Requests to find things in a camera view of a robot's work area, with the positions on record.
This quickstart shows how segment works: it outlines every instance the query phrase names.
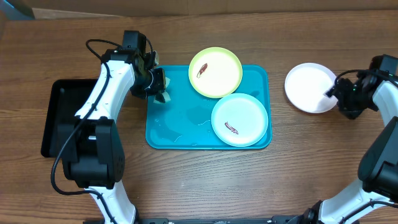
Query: red pepper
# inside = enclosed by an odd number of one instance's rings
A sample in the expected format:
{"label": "red pepper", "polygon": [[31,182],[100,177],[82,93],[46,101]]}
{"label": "red pepper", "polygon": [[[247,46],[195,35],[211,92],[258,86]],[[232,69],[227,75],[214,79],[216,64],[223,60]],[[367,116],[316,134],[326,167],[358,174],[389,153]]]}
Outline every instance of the red pepper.
{"label": "red pepper", "polygon": [[228,124],[228,122],[225,122],[225,126],[232,131],[232,133],[239,134],[236,129],[234,129],[231,125]]}
{"label": "red pepper", "polygon": [[200,70],[199,70],[199,72],[197,74],[197,78],[200,78],[202,73],[206,71],[206,68],[207,68],[207,63],[201,66],[201,68],[200,68]]}

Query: blue tray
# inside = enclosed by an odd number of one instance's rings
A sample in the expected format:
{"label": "blue tray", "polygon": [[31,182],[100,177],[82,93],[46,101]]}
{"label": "blue tray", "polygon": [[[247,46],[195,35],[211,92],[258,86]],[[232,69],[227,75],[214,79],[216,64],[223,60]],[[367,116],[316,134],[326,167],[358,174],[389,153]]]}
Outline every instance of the blue tray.
{"label": "blue tray", "polygon": [[235,93],[256,97],[268,113],[268,128],[264,137],[248,147],[234,147],[221,141],[211,127],[211,111],[219,99],[202,96],[191,86],[188,65],[164,65],[170,78],[167,92],[171,101],[154,103],[148,99],[146,139],[156,149],[177,150],[246,150],[263,149],[272,139],[271,106],[267,72],[258,65],[243,65],[243,78]]}

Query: yellow plate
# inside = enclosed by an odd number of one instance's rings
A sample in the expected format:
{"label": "yellow plate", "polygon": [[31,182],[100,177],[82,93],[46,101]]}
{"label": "yellow plate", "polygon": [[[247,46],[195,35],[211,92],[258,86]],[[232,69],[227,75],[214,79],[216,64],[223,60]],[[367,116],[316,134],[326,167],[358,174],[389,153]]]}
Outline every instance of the yellow plate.
{"label": "yellow plate", "polygon": [[243,70],[234,53],[221,47],[210,47],[194,56],[188,75],[197,92],[209,98],[221,98],[238,88]]}

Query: wooden table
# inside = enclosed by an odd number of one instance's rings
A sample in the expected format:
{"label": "wooden table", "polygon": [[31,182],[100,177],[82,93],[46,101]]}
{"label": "wooden table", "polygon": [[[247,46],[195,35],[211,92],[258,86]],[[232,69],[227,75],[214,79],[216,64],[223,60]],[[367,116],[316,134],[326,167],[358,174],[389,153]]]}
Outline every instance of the wooden table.
{"label": "wooden table", "polygon": [[[162,65],[189,64],[201,49],[232,50],[269,74],[273,140],[260,151],[159,151],[145,140],[146,102],[128,95],[118,118],[126,154],[123,183],[142,217],[256,218],[300,214],[351,183],[383,129],[365,111],[350,121],[335,108],[295,109],[284,95],[294,66],[316,62],[335,73],[398,54],[398,11],[272,13],[7,22],[0,44],[0,222],[81,223],[101,218],[89,195],[66,197],[50,185],[53,159],[40,155],[52,83],[96,78],[87,39],[121,43],[139,30]],[[108,45],[93,44],[98,52]],[[58,169],[57,183],[76,190]],[[382,208],[363,223],[397,223]]]}

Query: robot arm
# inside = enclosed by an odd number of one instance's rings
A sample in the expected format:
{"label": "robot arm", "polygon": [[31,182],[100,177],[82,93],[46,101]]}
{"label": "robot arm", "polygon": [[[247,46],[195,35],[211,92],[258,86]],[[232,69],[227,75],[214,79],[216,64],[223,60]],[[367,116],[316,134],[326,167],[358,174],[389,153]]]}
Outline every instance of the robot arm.
{"label": "robot arm", "polygon": [[161,103],[166,101],[163,97],[166,77],[161,68],[154,68],[159,59],[157,53],[152,51],[152,46],[151,53],[145,54],[146,41],[146,37],[138,31],[125,31],[122,46],[109,49],[102,55],[99,79],[85,104],[71,121],[58,126],[59,142],[65,142],[75,124],[88,114],[100,95],[108,76],[106,63],[110,78],[103,96],[81,127],[80,134],[68,143],[69,149],[62,154],[62,165],[67,179],[103,196],[108,213],[100,198],[91,194],[107,224],[137,222],[136,208],[129,201],[121,181],[125,161],[116,120],[123,99],[130,90],[134,96],[142,99],[155,95]]}
{"label": "robot arm", "polygon": [[[397,65],[398,58],[383,55],[373,58],[371,68],[379,67],[376,71],[387,72],[390,80]],[[364,155],[358,169],[359,179],[315,209],[307,210],[300,223],[351,224],[377,208],[398,201],[398,88],[390,81],[380,80],[380,77],[358,77],[355,87],[361,91],[345,88],[351,85],[343,80],[340,84],[343,87],[334,86],[329,93],[341,100],[339,109],[348,118],[359,116],[365,109],[364,105],[380,110],[385,128]],[[372,204],[374,201],[385,204]]]}

